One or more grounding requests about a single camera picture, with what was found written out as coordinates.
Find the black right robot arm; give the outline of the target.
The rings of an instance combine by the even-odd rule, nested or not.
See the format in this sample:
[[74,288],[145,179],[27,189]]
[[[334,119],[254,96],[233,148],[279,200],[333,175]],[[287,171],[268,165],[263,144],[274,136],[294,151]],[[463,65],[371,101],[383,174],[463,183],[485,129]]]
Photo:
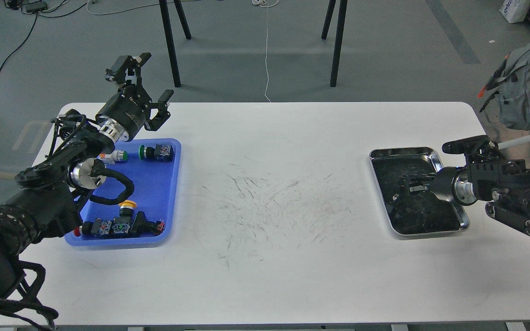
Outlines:
[[486,135],[449,141],[446,154],[462,154],[463,167],[404,175],[393,196],[390,218],[409,233],[414,229],[454,230],[443,220],[446,205],[484,201],[490,218],[530,237],[530,168],[523,159],[505,159]]

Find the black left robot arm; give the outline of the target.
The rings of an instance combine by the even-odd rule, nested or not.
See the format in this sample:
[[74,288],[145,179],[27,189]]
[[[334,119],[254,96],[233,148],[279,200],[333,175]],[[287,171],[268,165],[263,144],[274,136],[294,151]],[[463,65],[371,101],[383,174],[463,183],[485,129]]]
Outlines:
[[53,119],[48,156],[15,176],[19,192],[0,205],[0,315],[17,318],[21,310],[35,310],[47,325],[30,324],[52,331],[58,312],[37,299],[46,270],[19,260],[19,254],[82,225],[80,211],[87,201],[117,205],[134,193],[130,178],[106,168],[98,156],[112,153],[119,140],[131,141],[141,128],[158,130],[170,118],[173,90],[164,91],[154,103],[143,88],[141,68],[150,58],[148,52],[118,57],[105,75],[118,85],[118,92],[95,119],[75,109]]

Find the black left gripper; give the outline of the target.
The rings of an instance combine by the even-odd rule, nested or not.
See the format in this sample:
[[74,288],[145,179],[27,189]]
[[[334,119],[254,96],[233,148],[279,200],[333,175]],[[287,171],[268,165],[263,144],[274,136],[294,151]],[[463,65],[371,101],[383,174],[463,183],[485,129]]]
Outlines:
[[105,71],[105,79],[119,87],[95,116],[100,132],[112,141],[131,141],[141,128],[157,131],[170,118],[168,101],[174,90],[165,90],[152,102],[142,85],[141,68],[152,57],[144,52],[138,57],[119,56]]

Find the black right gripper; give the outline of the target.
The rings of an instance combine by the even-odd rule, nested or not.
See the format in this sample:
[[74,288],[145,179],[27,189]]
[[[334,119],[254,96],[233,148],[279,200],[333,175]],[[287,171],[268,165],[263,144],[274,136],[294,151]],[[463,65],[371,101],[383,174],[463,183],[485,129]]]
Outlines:
[[431,191],[441,201],[458,202],[455,191],[455,182],[458,175],[458,167],[444,167],[438,172],[406,173],[401,177],[402,180],[408,182],[431,182],[431,184],[401,183],[399,185],[399,194],[400,196],[412,196],[424,191]]

